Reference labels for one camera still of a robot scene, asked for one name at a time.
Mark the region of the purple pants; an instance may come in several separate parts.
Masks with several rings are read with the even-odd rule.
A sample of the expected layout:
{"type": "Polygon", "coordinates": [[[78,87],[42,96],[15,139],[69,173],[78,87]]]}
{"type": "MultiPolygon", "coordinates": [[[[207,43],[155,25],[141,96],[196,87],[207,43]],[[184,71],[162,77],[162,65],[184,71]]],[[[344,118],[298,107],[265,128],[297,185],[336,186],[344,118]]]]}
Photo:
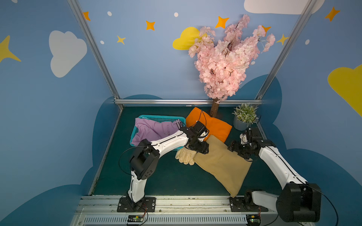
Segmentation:
{"type": "Polygon", "coordinates": [[[155,141],[176,133],[183,123],[180,120],[174,122],[157,122],[149,119],[135,119],[135,127],[138,132],[131,139],[131,144],[137,146],[142,140],[155,141]]]}

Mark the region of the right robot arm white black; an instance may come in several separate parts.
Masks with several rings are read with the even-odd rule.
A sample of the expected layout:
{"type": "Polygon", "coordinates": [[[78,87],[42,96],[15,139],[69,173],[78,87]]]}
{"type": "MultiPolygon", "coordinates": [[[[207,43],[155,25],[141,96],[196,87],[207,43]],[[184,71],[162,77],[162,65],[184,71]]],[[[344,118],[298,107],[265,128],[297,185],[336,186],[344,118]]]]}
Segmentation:
{"type": "Polygon", "coordinates": [[[321,215],[321,189],[310,184],[284,159],[276,145],[262,137],[256,128],[249,128],[232,141],[228,150],[249,160],[252,155],[263,160],[278,180],[279,195],[262,190],[248,190],[243,205],[250,211],[268,209],[278,213],[285,222],[317,222],[321,215]]]}

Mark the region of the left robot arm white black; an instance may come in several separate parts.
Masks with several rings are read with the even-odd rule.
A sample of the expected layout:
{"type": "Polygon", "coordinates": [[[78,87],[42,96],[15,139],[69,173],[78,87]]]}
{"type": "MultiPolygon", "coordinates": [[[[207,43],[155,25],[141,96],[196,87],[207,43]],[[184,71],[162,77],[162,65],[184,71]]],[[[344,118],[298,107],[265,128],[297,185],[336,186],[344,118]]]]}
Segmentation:
{"type": "Polygon", "coordinates": [[[201,122],[191,127],[181,127],[165,138],[148,141],[144,139],[135,148],[130,159],[131,183],[127,198],[132,204],[139,204],[145,197],[147,179],[156,171],[159,159],[170,151],[187,147],[201,154],[209,152],[209,144],[204,140],[209,130],[201,122]]]}

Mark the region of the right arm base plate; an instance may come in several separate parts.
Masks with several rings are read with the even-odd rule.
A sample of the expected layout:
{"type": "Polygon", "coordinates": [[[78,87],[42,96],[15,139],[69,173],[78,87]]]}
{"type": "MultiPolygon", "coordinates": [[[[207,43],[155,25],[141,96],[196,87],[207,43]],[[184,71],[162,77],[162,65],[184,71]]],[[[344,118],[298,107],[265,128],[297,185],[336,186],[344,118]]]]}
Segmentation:
{"type": "Polygon", "coordinates": [[[253,203],[251,198],[229,197],[229,204],[232,212],[268,212],[266,207],[258,206],[253,203]]]}

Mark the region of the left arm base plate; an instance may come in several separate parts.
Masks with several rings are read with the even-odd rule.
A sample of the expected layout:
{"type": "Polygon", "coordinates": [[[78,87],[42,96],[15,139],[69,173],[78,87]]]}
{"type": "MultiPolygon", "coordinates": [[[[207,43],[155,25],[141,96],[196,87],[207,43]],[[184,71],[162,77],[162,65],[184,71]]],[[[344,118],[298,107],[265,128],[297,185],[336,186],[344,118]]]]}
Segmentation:
{"type": "Polygon", "coordinates": [[[138,202],[133,202],[129,196],[119,199],[117,212],[155,212],[156,198],[144,197],[138,202]]]}

